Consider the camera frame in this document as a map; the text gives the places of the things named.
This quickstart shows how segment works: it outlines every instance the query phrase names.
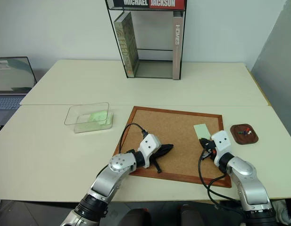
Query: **laptop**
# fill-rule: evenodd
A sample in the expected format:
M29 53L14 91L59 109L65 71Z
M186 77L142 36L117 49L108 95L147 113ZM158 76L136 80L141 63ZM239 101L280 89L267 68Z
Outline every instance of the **laptop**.
M26 56L0 57L0 126L7 123L35 84Z

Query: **dark floor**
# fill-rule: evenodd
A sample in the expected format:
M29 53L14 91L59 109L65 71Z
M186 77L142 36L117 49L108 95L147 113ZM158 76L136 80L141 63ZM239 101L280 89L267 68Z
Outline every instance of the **dark floor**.
M153 226L176 226L178 207L189 204L201 214L206 226L237 226L238 214L217 210L214 205L199 202L113 202L100 226L117 226L131 209L148 208ZM59 226L76 203L32 203L3 201L0 226Z

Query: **book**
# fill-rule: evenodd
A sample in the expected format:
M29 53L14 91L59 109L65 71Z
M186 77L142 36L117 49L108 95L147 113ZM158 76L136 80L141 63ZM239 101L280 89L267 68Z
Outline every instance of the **book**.
M126 74L128 77L135 77L139 66L139 58L131 12L123 12L114 21L114 26Z
M185 0L113 0L114 7L185 10Z
M175 11L173 28L173 79L180 79L181 77L183 30L183 13Z

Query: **white table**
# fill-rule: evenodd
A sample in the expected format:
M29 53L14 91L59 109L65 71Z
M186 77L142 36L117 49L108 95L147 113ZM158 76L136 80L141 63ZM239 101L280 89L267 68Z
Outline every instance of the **white table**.
M78 202L107 164L132 105L112 105L113 127L74 134L64 125L69 105L24 105L0 132L0 199ZM291 197L291 137L270 106L156 106L221 114L233 154L251 162L270 198ZM234 124L258 134L252 145L234 142ZM236 187L214 188L238 198ZM114 201L207 200L202 185L129 176Z
M127 79L120 61L59 60L22 105L268 105L242 63L183 63L182 80Z

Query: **transparent box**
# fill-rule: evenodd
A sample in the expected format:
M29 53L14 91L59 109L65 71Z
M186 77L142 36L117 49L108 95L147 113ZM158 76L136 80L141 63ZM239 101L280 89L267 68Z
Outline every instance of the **transparent box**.
M73 126L74 133L109 129L113 126L113 113L107 102L74 105L69 108L65 125Z

